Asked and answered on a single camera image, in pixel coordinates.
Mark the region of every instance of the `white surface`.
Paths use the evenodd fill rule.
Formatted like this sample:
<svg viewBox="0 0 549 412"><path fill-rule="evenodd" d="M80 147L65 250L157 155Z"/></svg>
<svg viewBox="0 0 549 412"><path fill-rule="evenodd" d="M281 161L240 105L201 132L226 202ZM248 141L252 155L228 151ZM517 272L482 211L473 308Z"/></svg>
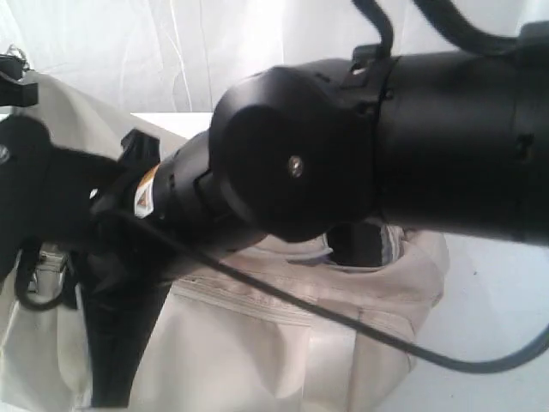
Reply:
<svg viewBox="0 0 549 412"><path fill-rule="evenodd" d="M379 0L393 52L448 50L410 0ZM486 31L516 34L544 0L455 0ZM210 112L237 80L276 64L350 58L376 31L351 0L0 0L0 50L130 112Z"/></svg>
<svg viewBox="0 0 549 412"><path fill-rule="evenodd" d="M140 115L190 136L209 115ZM508 354L549 321L549 251L526 245L447 236L450 272L445 296L419 333L428 348L482 361ZM472 376L418 362L380 412L541 412L549 410L549 354L512 372Z"/></svg>

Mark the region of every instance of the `white bag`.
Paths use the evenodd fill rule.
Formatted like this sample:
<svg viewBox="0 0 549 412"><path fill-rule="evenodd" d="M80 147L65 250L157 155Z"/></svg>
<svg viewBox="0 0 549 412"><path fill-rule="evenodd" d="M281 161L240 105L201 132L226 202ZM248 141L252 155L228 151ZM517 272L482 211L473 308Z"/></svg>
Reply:
<svg viewBox="0 0 549 412"><path fill-rule="evenodd" d="M47 76L29 79L39 82L40 104L26 112L46 123L55 144L116 157L132 127L159 137L164 150L181 144ZM412 341L442 296L448 255L440 234L402 233L401 240L401 257L379 270L299 264L327 252L322 239L287 245L267 238L226 262ZM81 313L28 312L14 300L12 283L10 277L0 296L0 400L33 412L86 406L91 381ZM39 288L44 299L53 293ZM204 268L174 283L129 410L372 410L412 367L406 354Z"/></svg>

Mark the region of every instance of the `warning label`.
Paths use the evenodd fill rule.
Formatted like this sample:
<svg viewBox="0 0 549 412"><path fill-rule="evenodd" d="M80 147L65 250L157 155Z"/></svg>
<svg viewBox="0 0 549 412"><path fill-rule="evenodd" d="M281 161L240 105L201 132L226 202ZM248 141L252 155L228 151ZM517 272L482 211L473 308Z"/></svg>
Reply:
<svg viewBox="0 0 549 412"><path fill-rule="evenodd" d="M158 166L149 170L137 186L136 195L134 197L134 213L137 217L147 217L154 211L153 183L154 175L157 170Z"/></svg>

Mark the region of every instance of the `beige fabric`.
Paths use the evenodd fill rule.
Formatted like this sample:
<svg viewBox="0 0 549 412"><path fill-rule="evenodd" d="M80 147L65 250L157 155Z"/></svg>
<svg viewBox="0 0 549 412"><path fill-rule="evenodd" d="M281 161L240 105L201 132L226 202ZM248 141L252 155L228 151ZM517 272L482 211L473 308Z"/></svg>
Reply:
<svg viewBox="0 0 549 412"><path fill-rule="evenodd" d="M47 76L31 76L40 83L44 107L30 112L53 130L55 144L116 157L118 140L134 121L160 137L164 148L179 139ZM401 258L380 270L288 262L325 252L322 239L286 245L271 238L226 262L413 340L442 296L448 256L439 234L410 232L401 245ZM14 302L12 281L0 295L0 400L33 412L86 405L90 375L81 314L64 308L28 312ZM174 284L136 375L129 410L368 411L412 365L392 348L203 269Z"/></svg>

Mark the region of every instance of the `black cable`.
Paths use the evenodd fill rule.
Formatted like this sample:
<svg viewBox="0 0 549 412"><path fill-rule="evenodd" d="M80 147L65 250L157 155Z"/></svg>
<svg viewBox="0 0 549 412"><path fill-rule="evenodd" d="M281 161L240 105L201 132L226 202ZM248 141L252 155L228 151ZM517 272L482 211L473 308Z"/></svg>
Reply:
<svg viewBox="0 0 549 412"><path fill-rule="evenodd" d="M516 39L489 34L473 26L451 0L413 0L425 18L452 45L481 56L509 56Z"/></svg>
<svg viewBox="0 0 549 412"><path fill-rule="evenodd" d="M353 330L356 330L362 335L368 336L371 339L389 345L392 348L417 356L424 361L428 361L447 369L465 373L500 373L508 371L510 369L514 369L516 367L524 365L527 362L532 361L533 359L546 352L549 348L549 326L547 326L547 328L528 345L524 346L515 353L505 356L503 358L481 362L468 362L464 360L452 359L443 354L437 354L428 349L416 346L413 343L406 342L402 339L399 339L398 337L391 336L388 333L377 330L367 324L363 324L358 320L348 318L347 316L343 316L337 312L332 312L323 307L306 302L305 300L301 300L300 298L297 298L287 292L275 288L274 286L271 286L266 282L246 275L240 270L218 262L211 257L208 257L203 253L200 253L199 251L196 251L193 248L180 243L169 235L161 232L159 229L152 226L147 221L139 219L131 213L124 212L122 210L111 210L104 213L112 214L125 220L130 225L138 227L144 233L147 233L149 236L171 247L174 251L179 251L189 258L195 260L196 262L208 266L213 270L217 270L227 276L230 276L236 281L252 286L253 288L258 289L265 294L283 300L286 303L299 307L307 312L320 316L321 318L326 318L328 320L336 322L337 324L343 324Z"/></svg>
<svg viewBox="0 0 549 412"><path fill-rule="evenodd" d="M63 302L63 296L61 294L47 302L37 302L32 300L28 295L28 285L33 279L36 265L39 262L41 247L42 244L37 241L27 242L23 245L19 257L19 264L15 273L15 297L23 307L33 312L49 311L61 305Z"/></svg>
<svg viewBox="0 0 549 412"><path fill-rule="evenodd" d="M391 20L389 20L383 9L376 3L376 0L353 0L353 4L374 25L379 33L379 37L381 38L379 57L389 57L395 39Z"/></svg>

